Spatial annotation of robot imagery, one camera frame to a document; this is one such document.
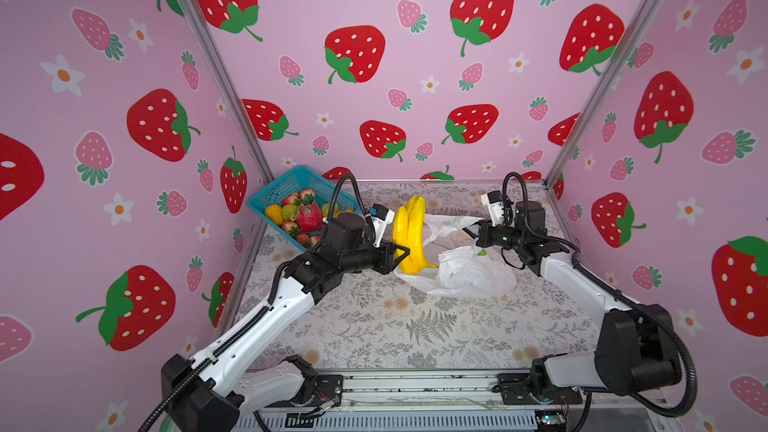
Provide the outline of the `yellow fake banana bunch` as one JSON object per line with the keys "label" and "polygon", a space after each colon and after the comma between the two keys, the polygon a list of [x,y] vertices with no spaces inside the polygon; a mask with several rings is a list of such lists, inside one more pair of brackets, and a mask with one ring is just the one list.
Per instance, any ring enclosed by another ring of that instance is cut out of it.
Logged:
{"label": "yellow fake banana bunch", "polygon": [[426,202],[418,195],[414,195],[395,213],[392,237],[397,246],[409,249],[408,256],[399,263],[400,270],[407,275],[418,275],[424,269],[436,268],[427,261],[423,250],[425,216]]}

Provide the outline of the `white lemon print plastic bag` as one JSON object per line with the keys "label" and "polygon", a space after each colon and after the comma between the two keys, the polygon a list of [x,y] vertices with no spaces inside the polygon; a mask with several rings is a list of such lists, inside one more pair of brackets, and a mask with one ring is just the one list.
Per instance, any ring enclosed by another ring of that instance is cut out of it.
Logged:
{"label": "white lemon print plastic bag", "polygon": [[415,289],[435,297],[494,298],[512,292],[515,269],[499,252],[475,245],[464,229],[480,219],[472,216],[428,214],[423,227],[423,251],[434,266],[417,275],[397,269],[394,274]]}

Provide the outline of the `pink fake dragon fruit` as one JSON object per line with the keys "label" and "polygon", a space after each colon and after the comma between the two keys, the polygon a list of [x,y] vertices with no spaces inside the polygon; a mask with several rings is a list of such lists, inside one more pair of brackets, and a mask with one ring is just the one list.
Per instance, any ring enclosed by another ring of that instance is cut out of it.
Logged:
{"label": "pink fake dragon fruit", "polygon": [[316,232],[323,226],[323,214],[316,203],[301,205],[296,222],[302,233]]}

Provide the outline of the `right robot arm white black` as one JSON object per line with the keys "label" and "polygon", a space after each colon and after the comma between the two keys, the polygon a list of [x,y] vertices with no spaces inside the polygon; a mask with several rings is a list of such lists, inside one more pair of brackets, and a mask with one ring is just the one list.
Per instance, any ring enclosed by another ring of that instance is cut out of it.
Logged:
{"label": "right robot arm white black", "polygon": [[501,380],[494,392],[546,403],[559,392],[579,389],[586,396],[629,397],[663,417],[689,413],[698,396],[698,375],[669,312],[636,301],[585,267],[576,244],[548,234],[546,212],[526,189],[521,200],[511,200],[511,180],[526,184],[521,174],[508,173],[500,189],[483,198],[489,218],[467,227],[467,233],[482,249],[496,248],[502,257],[515,253],[512,268],[530,271],[565,292],[600,331],[594,351],[536,359],[525,379]]}

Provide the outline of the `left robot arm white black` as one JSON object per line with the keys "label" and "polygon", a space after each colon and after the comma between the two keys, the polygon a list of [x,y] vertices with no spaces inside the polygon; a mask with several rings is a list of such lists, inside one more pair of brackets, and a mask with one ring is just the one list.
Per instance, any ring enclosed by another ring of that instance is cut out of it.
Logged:
{"label": "left robot arm white black", "polygon": [[338,287],[347,274],[386,275],[402,262],[384,232],[393,212],[376,204],[359,214],[331,213],[318,243],[277,266],[269,294],[190,359],[176,355],[162,368],[162,400],[141,425],[167,414],[182,431],[229,431],[241,413],[266,397],[260,386],[236,385],[265,348],[292,322]]}

